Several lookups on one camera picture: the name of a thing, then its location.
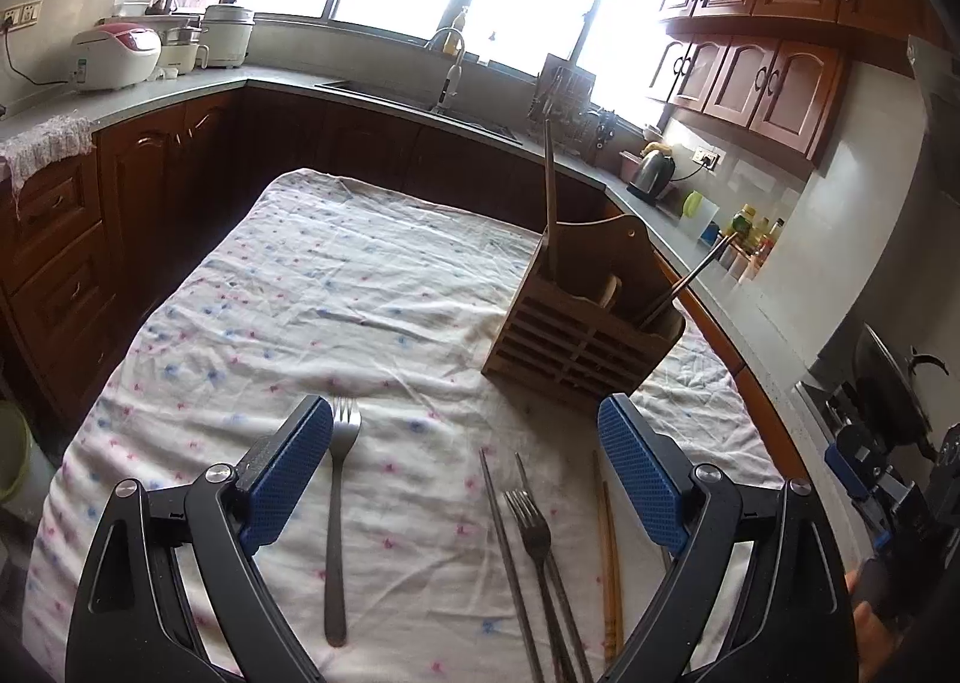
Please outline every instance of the faucet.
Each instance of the faucet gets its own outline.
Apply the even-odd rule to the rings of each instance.
[[[437,41],[437,37],[442,33],[456,34],[460,38],[460,51],[457,53],[457,60],[453,66],[450,67],[450,71],[446,73],[446,79],[443,81],[443,87],[440,89],[440,97],[437,98],[437,103],[434,104],[430,110],[435,115],[443,113],[443,110],[448,108],[451,98],[457,95],[457,85],[460,82],[460,75],[463,72],[461,65],[464,62],[464,54],[467,52],[467,41],[464,39],[463,33],[460,33],[457,28],[453,28],[452,26],[437,28],[429,41],[424,44],[424,49],[430,49],[432,44]]]

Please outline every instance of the power outlet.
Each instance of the power outlet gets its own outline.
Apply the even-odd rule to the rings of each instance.
[[[2,20],[10,20],[11,26],[8,31],[16,31],[21,28],[27,28],[28,25],[35,25],[40,19],[40,7],[43,0],[28,1],[27,4],[19,4],[5,9]]]
[[[700,164],[707,171],[715,171],[719,160],[720,153],[718,152],[712,152],[704,148],[697,148],[693,152],[693,163]]]
[[[28,1],[27,4],[23,4],[18,25],[25,28],[26,25],[37,23],[40,20],[40,7],[42,5],[43,0]]]

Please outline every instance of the gray countertop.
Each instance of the gray countertop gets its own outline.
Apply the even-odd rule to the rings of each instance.
[[[104,128],[189,98],[248,85],[303,95],[323,95],[325,100],[414,119],[420,124],[478,140],[530,160],[541,161],[544,157],[544,148],[521,134],[517,134],[517,142],[512,143],[443,116],[431,115],[390,101],[323,87],[338,81],[340,79],[333,76],[243,66],[226,70],[197,70],[175,80],[141,83],[120,91],[94,94],[64,92],[0,121],[0,142],[56,115],[86,116],[95,129]],[[557,166],[565,174],[589,183],[594,188],[603,189],[621,209],[642,219],[647,225],[654,247],[664,254],[680,275],[688,272],[707,255],[709,249],[706,244],[688,237],[672,216],[633,196],[627,191],[625,183],[610,172],[594,169],[565,154],[557,156]],[[6,164],[0,164],[0,181],[6,177]],[[752,373],[757,376],[757,381],[784,421],[814,485],[817,486],[843,559],[848,566],[853,566],[869,555],[870,543],[861,521],[851,509],[832,474],[824,466],[823,451],[827,447],[827,441],[795,390],[795,383],[806,372],[805,364],[790,348],[776,326],[757,307],[751,288],[750,282],[738,285],[718,263],[710,264],[691,285],[691,290],[701,299],[743,356]]]

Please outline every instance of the kitchen sink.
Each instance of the kitchen sink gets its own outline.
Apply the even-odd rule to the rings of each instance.
[[[386,101],[391,104],[397,104],[398,106],[409,107],[411,109],[416,109],[416,111],[419,112],[429,112],[433,107],[433,102],[431,101],[418,100],[417,98],[410,97],[410,95],[403,95],[401,92],[390,91],[386,88],[373,87],[373,85],[364,85],[352,80],[332,82],[328,85],[318,85],[317,87],[328,90],[351,92],[354,95],[363,95],[363,97],[375,98],[377,101]],[[517,141],[517,137],[514,136],[509,128],[507,128],[505,125],[500,125],[497,122],[484,121],[480,118],[474,118],[472,115],[468,115],[465,112],[459,112],[455,109],[445,109],[439,114],[442,118],[456,122],[456,124],[477,128],[485,133],[493,134],[494,136],[498,136],[501,139],[507,140],[508,142],[515,143],[515,145],[520,144],[520,142]]]

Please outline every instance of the metal screw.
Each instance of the metal screw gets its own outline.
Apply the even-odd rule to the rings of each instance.
[[[723,473],[713,464],[701,464],[693,470],[693,474],[703,482],[720,482],[720,480],[723,480]]]
[[[203,476],[206,477],[207,482],[223,482],[227,480],[232,471],[233,469],[229,464],[214,464],[206,470]]]
[[[797,496],[809,496],[813,491],[812,486],[806,480],[790,480],[790,490]]]
[[[122,480],[122,482],[117,483],[117,487],[113,490],[114,494],[120,497],[120,499],[126,499],[133,493],[136,493],[136,482],[133,480]]]

